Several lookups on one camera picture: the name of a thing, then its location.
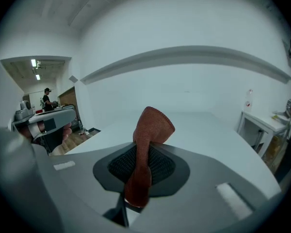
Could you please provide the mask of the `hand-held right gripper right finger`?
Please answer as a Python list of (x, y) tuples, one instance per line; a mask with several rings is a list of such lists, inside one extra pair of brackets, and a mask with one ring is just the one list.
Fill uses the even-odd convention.
[(52, 233), (252, 233), (282, 199), (266, 197), (223, 163), (169, 145), (149, 150), (144, 208), (124, 200), (136, 145), (50, 158), (56, 202)]

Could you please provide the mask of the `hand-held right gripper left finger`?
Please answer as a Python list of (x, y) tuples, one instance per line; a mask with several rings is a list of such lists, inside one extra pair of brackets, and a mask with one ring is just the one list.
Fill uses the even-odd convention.
[(0, 192), (34, 230), (61, 232), (61, 219), (38, 170), (33, 146), (5, 128), (0, 129)]

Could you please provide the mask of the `person's left hand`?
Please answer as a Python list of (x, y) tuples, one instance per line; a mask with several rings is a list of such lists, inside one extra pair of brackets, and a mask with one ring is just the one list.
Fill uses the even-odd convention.
[(65, 141), (67, 140), (67, 138), (72, 134), (72, 129), (71, 129), (71, 122), (66, 124), (64, 127), (63, 127), (63, 138), (62, 140), (60, 141), (60, 145)]

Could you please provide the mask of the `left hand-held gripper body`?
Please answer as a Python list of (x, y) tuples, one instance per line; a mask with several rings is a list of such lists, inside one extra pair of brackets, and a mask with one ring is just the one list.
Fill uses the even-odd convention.
[(68, 125), (76, 119), (74, 109), (58, 109), (35, 113), (28, 101), (20, 103), (20, 110), (15, 112), (12, 130), (25, 133), (32, 143), (42, 145), (48, 154), (62, 144)]

